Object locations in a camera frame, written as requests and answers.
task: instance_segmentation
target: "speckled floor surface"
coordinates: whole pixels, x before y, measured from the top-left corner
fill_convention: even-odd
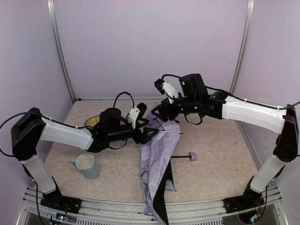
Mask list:
[[[154,100],[144,100],[150,109]],[[84,121],[108,107],[113,101],[77,101],[66,122],[83,125]],[[119,100],[116,105],[125,116],[131,101]],[[197,122],[197,115],[189,115]],[[179,116],[181,135],[173,155],[193,151],[197,161],[175,158],[172,171],[176,192],[166,192],[166,202],[196,201],[243,193],[249,179],[256,173],[253,160],[234,121],[204,117],[195,126]],[[118,147],[122,143],[113,143]],[[140,145],[129,140],[120,150],[93,153],[100,169],[95,180],[87,180],[70,161],[84,153],[75,147],[55,143],[45,165],[57,181],[62,194],[82,198],[120,202],[143,202],[139,177]]]

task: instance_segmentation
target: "cloth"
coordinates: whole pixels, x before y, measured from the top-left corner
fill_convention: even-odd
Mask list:
[[[140,176],[143,201],[146,204],[144,213],[154,215],[161,224],[166,225],[167,223],[154,209],[153,199],[180,138],[181,131],[179,124],[175,121],[163,122],[158,118],[155,119],[151,113],[146,118],[150,120],[148,127],[157,128],[160,131],[150,142],[141,146]],[[175,191],[170,180],[166,181],[165,190]]]

